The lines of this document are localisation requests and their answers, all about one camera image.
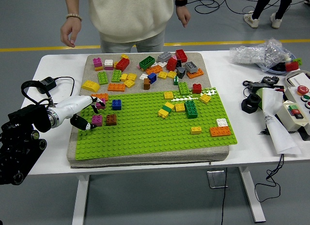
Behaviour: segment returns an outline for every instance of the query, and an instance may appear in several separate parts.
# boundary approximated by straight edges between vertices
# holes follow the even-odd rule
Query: white sneaker
[[[276,19],[276,13],[273,13],[270,17],[270,20],[272,22],[271,27],[274,29],[280,28],[280,24],[282,22],[282,19]]]
[[[248,14],[245,14],[243,16],[244,21],[251,26],[252,29],[256,29],[258,27],[258,24],[260,23],[259,19],[252,19],[252,14],[254,11],[249,11]]]

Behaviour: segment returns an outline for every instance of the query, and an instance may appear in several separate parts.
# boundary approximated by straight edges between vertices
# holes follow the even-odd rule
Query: yellow floor line
[[[282,43],[309,43],[310,39],[287,39],[279,40]],[[221,42],[175,42],[165,43],[166,47],[173,46],[212,46],[212,45],[243,45],[243,44],[260,44],[264,40],[256,41],[221,41]],[[43,50],[66,50],[66,49],[100,49],[99,45],[95,46],[76,46],[71,47],[29,47],[29,48],[0,48],[0,52],[19,52],[19,51],[43,51]]]

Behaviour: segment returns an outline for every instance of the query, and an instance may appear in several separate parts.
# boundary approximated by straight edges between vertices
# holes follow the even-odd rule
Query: black pants
[[[270,0],[258,0],[255,10],[252,14],[253,19],[258,19]],[[282,19],[286,9],[291,4],[292,0],[281,0],[279,10],[276,13],[276,19]]]

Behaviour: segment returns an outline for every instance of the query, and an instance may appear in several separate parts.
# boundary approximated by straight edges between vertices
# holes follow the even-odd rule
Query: white sweater
[[[88,0],[101,39],[127,43],[153,37],[166,28],[174,0]]]

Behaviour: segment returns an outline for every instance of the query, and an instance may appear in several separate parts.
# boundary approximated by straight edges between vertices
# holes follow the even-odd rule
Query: white table
[[[205,61],[211,85],[217,88],[221,97],[237,137],[238,144],[230,146],[228,157],[224,161],[218,162],[71,169],[66,158],[71,134],[71,124],[69,120],[66,120],[60,127],[51,129],[47,133],[40,134],[41,138],[46,139],[47,148],[32,168],[29,175],[72,174],[79,178],[73,217],[74,225],[83,224],[84,221],[89,175],[155,171],[158,169],[171,168],[206,169],[215,167],[239,167],[248,194],[254,221],[265,221],[261,205],[255,197],[254,184],[247,166],[278,163],[280,155],[276,153],[270,136],[259,135],[261,130],[265,129],[262,111],[247,114],[241,110],[241,102],[245,99],[243,96],[244,86],[242,82],[244,80],[261,80],[266,76],[266,73],[255,66],[230,64],[229,51],[202,51],[200,53]],[[44,56],[39,63],[33,80],[42,80],[48,76],[53,78],[71,76],[76,80],[73,95],[77,95],[80,91],[87,56],[88,54]],[[58,86],[50,92],[55,103],[68,98],[71,92],[71,82],[71,80],[58,82]],[[284,85],[284,77],[280,77],[279,84],[280,83]],[[30,88],[28,95],[37,101],[45,98],[45,95],[39,94],[35,88]],[[25,107],[29,104],[31,104],[31,102],[25,99],[22,106]],[[291,135],[300,147],[302,154],[285,155],[285,161],[310,160],[310,142],[304,142],[298,133]]]

